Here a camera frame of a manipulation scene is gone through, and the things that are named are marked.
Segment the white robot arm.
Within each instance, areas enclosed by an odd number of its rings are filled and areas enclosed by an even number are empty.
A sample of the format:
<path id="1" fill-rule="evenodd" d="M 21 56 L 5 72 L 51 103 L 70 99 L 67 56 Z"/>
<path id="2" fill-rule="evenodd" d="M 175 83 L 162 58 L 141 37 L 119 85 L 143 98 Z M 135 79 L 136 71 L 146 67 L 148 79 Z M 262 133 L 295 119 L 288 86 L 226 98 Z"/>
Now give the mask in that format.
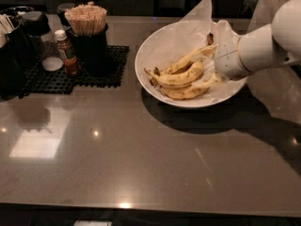
<path id="1" fill-rule="evenodd" d="M 226 21 L 214 26 L 214 68 L 193 85 L 238 81 L 265 69 L 282 68 L 301 61 L 301 0 L 282 5 L 272 20 L 245 35 L 235 35 Z"/>

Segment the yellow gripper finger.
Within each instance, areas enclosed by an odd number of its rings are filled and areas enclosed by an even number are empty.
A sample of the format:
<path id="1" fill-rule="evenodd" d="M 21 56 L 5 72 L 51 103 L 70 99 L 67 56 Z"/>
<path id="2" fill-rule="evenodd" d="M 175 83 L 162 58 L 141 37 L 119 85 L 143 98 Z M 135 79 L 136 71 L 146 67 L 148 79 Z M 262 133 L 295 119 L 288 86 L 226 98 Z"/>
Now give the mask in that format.
<path id="1" fill-rule="evenodd" d="M 223 78 L 218 73 L 206 73 L 199 80 L 192 83 L 194 88 L 209 88 L 214 83 L 222 82 Z"/>
<path id="2" fill-rule="evenodd" d="M 212 44 L 212 45 L 204 46 L 204 47 L 198 49 L 198 54 L 209 56 L 209 55 L 212 55 L 214 53 L 214 51 L 216 50 L 216 48 L 217 48 L 217 44 Z"/>

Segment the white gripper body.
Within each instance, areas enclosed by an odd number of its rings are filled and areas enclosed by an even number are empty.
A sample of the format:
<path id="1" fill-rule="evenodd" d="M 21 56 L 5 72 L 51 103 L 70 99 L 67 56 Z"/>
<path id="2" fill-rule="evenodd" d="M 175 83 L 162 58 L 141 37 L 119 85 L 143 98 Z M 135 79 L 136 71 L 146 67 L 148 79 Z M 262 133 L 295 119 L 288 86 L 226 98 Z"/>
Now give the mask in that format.
<path id="1" fill-rule="evenodd" d="M 229 80 L 240 80 L 250 75 L 239 57 L 238 43 L 238 36 L 222 40 L 214 55 L 215 70 Z"/>

